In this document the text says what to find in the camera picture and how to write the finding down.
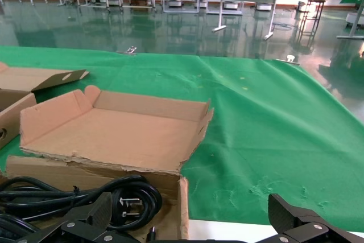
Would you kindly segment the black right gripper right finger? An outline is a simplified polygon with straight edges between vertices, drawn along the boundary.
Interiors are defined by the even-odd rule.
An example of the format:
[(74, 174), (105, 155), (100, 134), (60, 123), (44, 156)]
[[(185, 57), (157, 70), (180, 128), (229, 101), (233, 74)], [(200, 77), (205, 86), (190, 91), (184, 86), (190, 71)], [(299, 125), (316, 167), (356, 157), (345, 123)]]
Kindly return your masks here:
[(363, 242), (337, 228), (311, 209), (290, 205), (280, 195), (268, 196), (268, 219), (277, 235), (264, 242)]

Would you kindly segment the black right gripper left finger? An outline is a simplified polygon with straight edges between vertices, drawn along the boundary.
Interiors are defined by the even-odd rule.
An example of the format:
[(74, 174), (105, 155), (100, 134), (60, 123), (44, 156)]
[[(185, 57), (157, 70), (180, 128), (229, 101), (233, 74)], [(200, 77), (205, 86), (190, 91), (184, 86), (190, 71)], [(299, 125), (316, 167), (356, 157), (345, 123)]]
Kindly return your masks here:
[(104, 192), (94, 203), (72, 208), (56, 224), (17, 242), (133, 242), (130, 237), (107, 230), (111, 204), (111, 193)]

